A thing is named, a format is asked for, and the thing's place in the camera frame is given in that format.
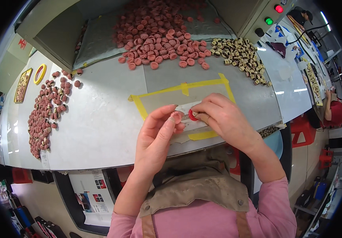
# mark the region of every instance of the woman's left hand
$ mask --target woman's left hand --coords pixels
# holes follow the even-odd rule
[[[140,129],[135,153],[134,170],[142,176],[154,176],[166,160],[171,136],[183,132],[183,123],[175,124],[170,114],[177,105],[167,105],[154,110]]]
[[[330,90],[326,90],[326,98],[327,98],[327,100],[331,99],[331,93],[333,93],[333,92],[330,91]]]

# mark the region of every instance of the hand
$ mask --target hand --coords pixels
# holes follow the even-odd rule
[[[332,93],[332,91],[326,90],[326,98],[327,98],[327,100],[331,100],[331,93]]]
[[[212,127],[228,144],[244,153],[250,153],[262,138],[256,132],[238,106],[220,93],[212,93],[193,106],[196,118]]]
[[[134,169],[144,176],[154,176],[166,160],[169,141],[173,134],[183,132],[183,123],[175,124],[170,114],[177,105],[167,105],[154,110],[140,129],[135,152]]]

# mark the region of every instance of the black cable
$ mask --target black cable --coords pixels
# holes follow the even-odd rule
[[[303,34],[305,34],[307,31],[311,31],[311,30],[314,30],[314,29],[322,28],[322,27],[325,27],[327,25],[328,25],[328,23],[326,25],[323,25],[323,26],[318,26],[318,27],[314,27],[314,28],[310,28],[308,30],[305,30],[304,32],[302,32],[302,34],[299,36],[299,38],[296,41],[288,42],[288,44],[293,44],[293,43],[297,42],[303,36]]]

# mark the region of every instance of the black knob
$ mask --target black knob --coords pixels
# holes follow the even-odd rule
[[[259,36],[259,37],[263,37],[264,34],[265,34],[264,31],[263,31],[261,28],[257,28],[254,32],[255,32],[256,35]]]

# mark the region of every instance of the tiled floor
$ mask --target tiled floor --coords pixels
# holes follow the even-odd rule
[[[316,132],[314,143],[308,146],[293,148],[292,176],[289,184],[290,205],[293,207],[304,189],[313,184],[313,179],[319,175],[319,154],[321,148],[328,143],[328,131]],[[83,238],[102,238],[102,236],[79,231],[70,218],[54,183],[40,182],[12,184],[14,193],[25,205],[33,217],[41,216],[47,221],[59,225],[69,237],[69,232],[75,232]]]
[[[292,176],[289,183],[290,207],[294,206],[303,190],[314,184],[314,178],[321,174],[318,169],[319,154],[326,144],[328,144],[328,130],[317,131],[311,145],[293,148]]]

